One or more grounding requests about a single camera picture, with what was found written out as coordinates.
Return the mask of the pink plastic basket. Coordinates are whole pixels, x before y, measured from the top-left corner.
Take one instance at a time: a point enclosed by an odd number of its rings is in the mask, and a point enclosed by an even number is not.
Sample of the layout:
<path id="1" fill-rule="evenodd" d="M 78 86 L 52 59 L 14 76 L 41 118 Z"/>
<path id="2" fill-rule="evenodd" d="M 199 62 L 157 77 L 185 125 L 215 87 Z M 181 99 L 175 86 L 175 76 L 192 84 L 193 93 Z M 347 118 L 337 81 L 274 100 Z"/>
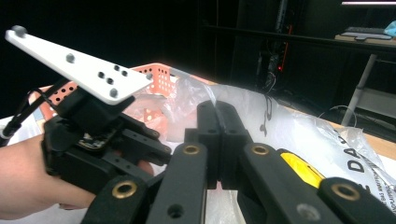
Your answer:
<path id="1" fill-rule="evenodd" d="M 140 65 L 132 67 L 132 70 L 143 74 L 152 74 L 153 81 L 149 86 L 145 88 L 145 91 L 149 94 L 157 94 L 164 97 L 169 96 L 173 88 L 176 86 L 177 80 L 182 77 L 193 77 L 199 81 L 204 82 L 205 84 L 213 85 L 212 81 L 186 73 L 184 71 L 178 70 L 174 67 L 162 63 L 149 63 L 145 65 Z M 68 81 L 66 84 L 63 84 L 59 90 L 53 93 L 49 97 L 49 100 L 57 105 L 67 95 L 74 91 L 77 86 L 78 85 L 73 81 Z M 33 113 L 33 116 L 40 130 L 43 130 L 44 122 L 56 116 L 56 112 L 48 103 L 44 102 Z"/>

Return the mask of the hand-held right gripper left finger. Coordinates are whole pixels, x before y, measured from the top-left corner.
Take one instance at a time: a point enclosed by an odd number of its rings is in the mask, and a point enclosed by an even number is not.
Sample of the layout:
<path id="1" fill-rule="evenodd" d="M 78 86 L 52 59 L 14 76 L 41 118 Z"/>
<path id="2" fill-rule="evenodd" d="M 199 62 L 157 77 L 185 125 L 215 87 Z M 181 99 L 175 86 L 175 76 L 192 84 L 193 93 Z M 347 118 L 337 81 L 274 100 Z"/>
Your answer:
<path id="1" fill-rule="evenodd" d="M 207 187 L 215 189 L 218 182 L 219 121 L 215 106 L 205 101 L 197 106 L 197 127 L 185 130 L 186 142 L 198 142 L 207 149 Z"/>

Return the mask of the grey keyboard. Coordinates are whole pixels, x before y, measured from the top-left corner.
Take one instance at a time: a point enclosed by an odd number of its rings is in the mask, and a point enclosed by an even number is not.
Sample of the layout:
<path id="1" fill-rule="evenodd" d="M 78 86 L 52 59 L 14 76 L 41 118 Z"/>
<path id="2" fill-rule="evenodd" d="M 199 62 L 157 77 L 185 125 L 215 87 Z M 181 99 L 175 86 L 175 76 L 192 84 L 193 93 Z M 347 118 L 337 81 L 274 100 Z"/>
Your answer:
<path id="1" fill-rule="evenodd" d="M 391 40 L 392 36 L 387 35 L 382 28 L 367 28 L 367 27 L 348 27 L 342 33 L 345 36 L 354 36 L 358 39 L 365 40 L 367 38 Z"/>

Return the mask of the clear plastic bag yellow smiley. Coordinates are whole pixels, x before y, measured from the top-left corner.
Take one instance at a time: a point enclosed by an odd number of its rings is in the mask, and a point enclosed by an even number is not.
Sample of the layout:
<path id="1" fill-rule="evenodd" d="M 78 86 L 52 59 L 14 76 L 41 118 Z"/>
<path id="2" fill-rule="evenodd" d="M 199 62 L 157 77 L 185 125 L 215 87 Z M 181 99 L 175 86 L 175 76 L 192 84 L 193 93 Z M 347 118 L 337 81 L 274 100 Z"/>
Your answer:
<path id="1" fill-rule="evenodd" d="M 386 172 L 382 158 L 358 128 L 335 128 L 325 120 L 292 111 L 276 100 L 233 86 L 209 85 L 195 78 L 161 82 L 137 94 L 125 113 L 160 133 L 175 146 L 184 130 L 196 126 L 196 106 L 210 101 L 232 105 L 252 140 L 285 149 L 286 160 L 298 174 L 317 185 L 318 178 L 343 177 L 371 192 L 395 216 L 382 222 L 377 214 L 369 224 L 396 224 L 396 175 Z"/>

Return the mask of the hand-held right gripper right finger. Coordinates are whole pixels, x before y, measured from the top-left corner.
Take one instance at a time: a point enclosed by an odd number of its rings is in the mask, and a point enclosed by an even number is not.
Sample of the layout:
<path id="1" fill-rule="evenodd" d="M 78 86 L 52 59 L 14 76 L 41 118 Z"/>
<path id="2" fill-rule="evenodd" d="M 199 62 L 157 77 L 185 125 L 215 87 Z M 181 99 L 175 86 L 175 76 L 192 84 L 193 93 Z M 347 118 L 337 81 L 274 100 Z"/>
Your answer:
<path id="1" fill-rule="evenodd" d="M 219 181 L 223 189 L 237 189 L 239 154 L 251 137 L 233 105 L 217 101 L 216 112 L 220 126 Z"/>

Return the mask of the white metal desk frame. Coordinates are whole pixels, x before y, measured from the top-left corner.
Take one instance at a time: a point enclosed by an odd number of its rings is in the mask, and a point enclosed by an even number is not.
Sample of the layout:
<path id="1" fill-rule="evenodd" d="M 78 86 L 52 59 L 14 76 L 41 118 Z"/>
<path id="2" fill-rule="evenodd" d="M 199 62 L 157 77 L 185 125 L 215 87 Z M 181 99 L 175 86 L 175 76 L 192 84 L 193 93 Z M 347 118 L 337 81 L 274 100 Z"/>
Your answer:
<path id="1" fill-rule="evenodd" d="M 384 40 L 370 37 L 358 37 L 354 35 L 336 35 L 334 39 L 351 41 L 352 43 L 361 42 L 364 44 L 379 44 L 381 47 L 386 48 L 396 47 L 396 39 L 392 37 L 389 40 Z M 371 74 L 376 60 L 377 55 L 372 53 L 346 108 L 346 113 L 341 122 L 342 126 L 347 126 L 352 118 L 357 118 L 355 113 L 356 108 L 361 108 L 379 115 L 396 119 L 396 94 L 390 94 L 365 87 L 366 81 Z"/>

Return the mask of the white board sheet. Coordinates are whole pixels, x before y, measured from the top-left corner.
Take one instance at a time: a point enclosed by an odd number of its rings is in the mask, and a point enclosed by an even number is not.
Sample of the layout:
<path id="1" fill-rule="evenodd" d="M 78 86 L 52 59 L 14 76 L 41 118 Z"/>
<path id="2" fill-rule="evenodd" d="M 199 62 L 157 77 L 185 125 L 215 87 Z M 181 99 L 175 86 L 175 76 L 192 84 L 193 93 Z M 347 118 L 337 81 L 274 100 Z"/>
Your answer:
<path id="1" fill-rule="evenodd" d="M 21 124 L 21 127 L 10 138 L 8 145 L 10 146 L 19 143 L 40 134 L 42 134 L 42 132 L 36 123 L 35 117 L 31 115 Z"/>

